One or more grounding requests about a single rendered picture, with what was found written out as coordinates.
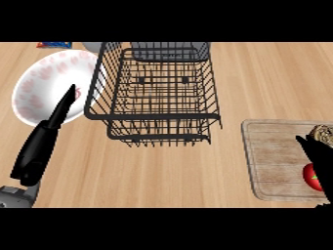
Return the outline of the red tomato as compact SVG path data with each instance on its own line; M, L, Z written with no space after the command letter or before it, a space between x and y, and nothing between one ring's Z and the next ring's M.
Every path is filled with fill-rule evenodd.
M307 183L307 185L318 191L323 191L316 173L315 173L315 169L313 169L313 164L309 163L304 167L303 167L303 179Z

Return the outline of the white bowl with pink pattern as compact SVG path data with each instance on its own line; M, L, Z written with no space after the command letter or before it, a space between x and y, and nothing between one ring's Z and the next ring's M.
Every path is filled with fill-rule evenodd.
M101 66L101 79L88 97L98 58L86 50L64 50L48 55L26 70L12 94L12 109L26 124L36 126L49 118L71 86L76 86L76 101L64 122L71 122L85 114L86 103L95 104L105 87L107 72Z

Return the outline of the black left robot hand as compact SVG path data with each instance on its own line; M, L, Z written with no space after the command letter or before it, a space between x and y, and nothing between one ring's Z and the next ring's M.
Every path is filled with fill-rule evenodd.
M21 181L26 187L35 186L45 172L55 148L58 130L64 124L71 104L76 101L76 85L71 85L48 120L42 120L21 148L11 178Z

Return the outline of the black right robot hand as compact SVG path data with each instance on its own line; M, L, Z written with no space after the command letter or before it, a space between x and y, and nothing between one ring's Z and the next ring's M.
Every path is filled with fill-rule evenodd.
M315 174L329 200L328 203L318 205L318 208L333 210L333 148L312 136L297 136L297 141L313 163Z

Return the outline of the pale wooden cutting board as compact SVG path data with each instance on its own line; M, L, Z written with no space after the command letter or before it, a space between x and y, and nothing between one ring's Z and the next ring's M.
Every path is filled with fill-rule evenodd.
M310 163L297 141L316 125L333 127L333 121L245 119L241 134L251 188L266 201L326 202L326 195L303 178Z

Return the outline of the grey round object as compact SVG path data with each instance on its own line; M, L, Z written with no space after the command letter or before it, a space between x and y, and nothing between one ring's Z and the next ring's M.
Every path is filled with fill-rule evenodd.
M83 46L92 53L99 53L102 48L102 42L85 42Z

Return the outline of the blue and red packet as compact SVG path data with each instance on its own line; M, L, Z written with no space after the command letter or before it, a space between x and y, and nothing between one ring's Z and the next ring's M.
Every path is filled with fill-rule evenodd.
M63 48L63 49L71 49L73 48L73 42L39 42L36 44L38 48Z

